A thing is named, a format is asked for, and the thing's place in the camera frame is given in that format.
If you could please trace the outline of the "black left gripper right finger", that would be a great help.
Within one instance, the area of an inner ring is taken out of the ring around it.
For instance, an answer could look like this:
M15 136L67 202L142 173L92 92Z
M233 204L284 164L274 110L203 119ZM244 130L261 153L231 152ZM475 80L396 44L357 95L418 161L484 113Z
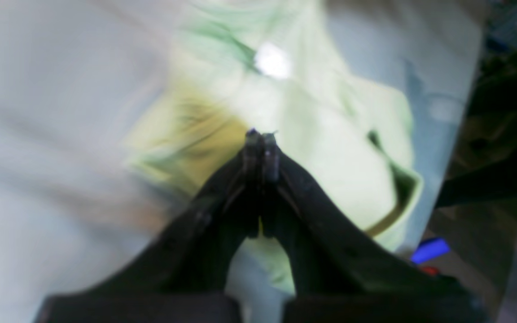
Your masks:
M392 255L358 229L316 180L261 137L261 226L289 257L296 297L285 323L488 323L456 279Z

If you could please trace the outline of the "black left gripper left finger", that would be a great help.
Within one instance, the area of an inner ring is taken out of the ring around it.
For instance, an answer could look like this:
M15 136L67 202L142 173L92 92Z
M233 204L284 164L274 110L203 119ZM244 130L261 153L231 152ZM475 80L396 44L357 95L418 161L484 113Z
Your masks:
M207 180L131 264L90 290L52 296L36 323L241 323L224 294L231 259L259 222L250 207L263 171L265 138L252 129L243 148Z

